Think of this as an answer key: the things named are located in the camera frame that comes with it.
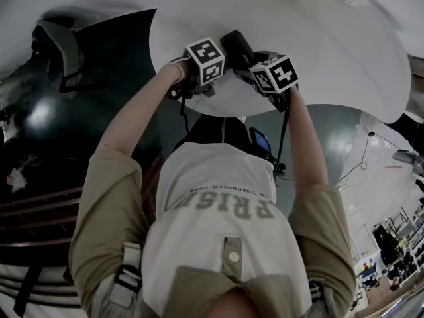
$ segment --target buckle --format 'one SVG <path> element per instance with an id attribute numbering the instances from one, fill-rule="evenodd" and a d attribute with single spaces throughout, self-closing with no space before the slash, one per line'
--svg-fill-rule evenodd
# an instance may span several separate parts
<path id="1" fill-rule="evenodd" d="M 126 281 L 120 279 L 119 276 L 125 275 L 131 280 L 137 282 L 137 286 L 127 283 Z M 135 293 L 140 291 L 140 288 L 143 285 L 143 281 L 141 279 L 141 272 L 133 265 L 121 265 L 119 266 L 118 272 L 115 274 L 115 284 L 122 285 L 124 288 L 127 288 Z"/>

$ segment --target small screen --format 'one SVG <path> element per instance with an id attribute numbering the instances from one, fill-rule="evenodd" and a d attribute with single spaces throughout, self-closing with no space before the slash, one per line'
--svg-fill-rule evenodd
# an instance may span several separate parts
<path id="1" fill-rule="evenodd" d="M 262 147 L 264 150 L 267 150 L 268 152 L 270 152 L 271 151 L 270 144 L 268 143 L 266 138 L 264 138 L 257 132 L 255 132 L 254 135 L 256 137 L 256 142 L 258 143 L 258 145 Z"/>

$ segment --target black strap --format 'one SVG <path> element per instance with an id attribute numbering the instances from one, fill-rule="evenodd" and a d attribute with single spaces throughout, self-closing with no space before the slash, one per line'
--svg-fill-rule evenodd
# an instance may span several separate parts
<path id="1" fill-rule="evenodd" d="M 140 288 L 143 285 L 143 282 L 141 279 L 137 280 L 135 277 L 131 277 L 130 274 L 134 274 L 135 276 L 138 276 L 141 278 L 141 272 L 133 265 L 121 265 L 119 266 L 118 272 L 115 274 L 115 283 L 122 285 L 124 288 L 127 288 L 134 293 L 138 293 L 140 291 Z M 126 281 L 120 279 L 120 275 L 124 274 L 128 277 L 131 277 L 132 279 L 137 281 L 137 286 L 133 286 L 132 284 L 128 284 Z"/>
<path id="2" fill-rule="evenodd" d="M 37 283 L 38 277 L 42 271 L 41 267 L 30 267 L 25 275 L 24 281 L 22 282 L 21 288 L 19 289 L 18 296 L 13 306 L 13 311 L 19 316 L 23 317 L 29 297 L 31 296 L 32 289 Z"/>
<path id="3" fill-rule="evenodd" d="M 190 130 L 188 128 L 188 116 L 186 113 L 186 96 L 185 95 L 183 95 L 183 99 L 181 101 L 180 115 L 184 118 L 185 131 L 187 132 L 187 135 L 188 135 L 190 133 Z"/>

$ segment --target button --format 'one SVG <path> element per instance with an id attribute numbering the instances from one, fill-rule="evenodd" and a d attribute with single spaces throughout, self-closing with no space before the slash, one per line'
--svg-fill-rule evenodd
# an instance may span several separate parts
<path id="1" fill-rule="evenodd" d="M 238 262 L 240 260 L 240 256 L 238 253 L 236 252 L 230 252 L 228 255 L 229 260 L 231 260 L 232 262 Z"/>

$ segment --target bracelet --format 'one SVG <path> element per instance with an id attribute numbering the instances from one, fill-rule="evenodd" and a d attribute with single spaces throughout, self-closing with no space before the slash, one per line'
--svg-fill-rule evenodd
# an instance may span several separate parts
<path id="1" fill-rule="evenodd" d="M 183 81 L 183 77 L 184 77 L 184 70 L 181 67 L 181 65 L 177 62 L 168 62 L 167 64 L 164 64 L 163 67 L 165 66 L 174 66 L 177 67 L 180 70 L 180 77 L 178 78 L 178 80 L 176 80 L 172 85 L 176 85 L 177 83 L 180 83 L 181 81 Z"/>

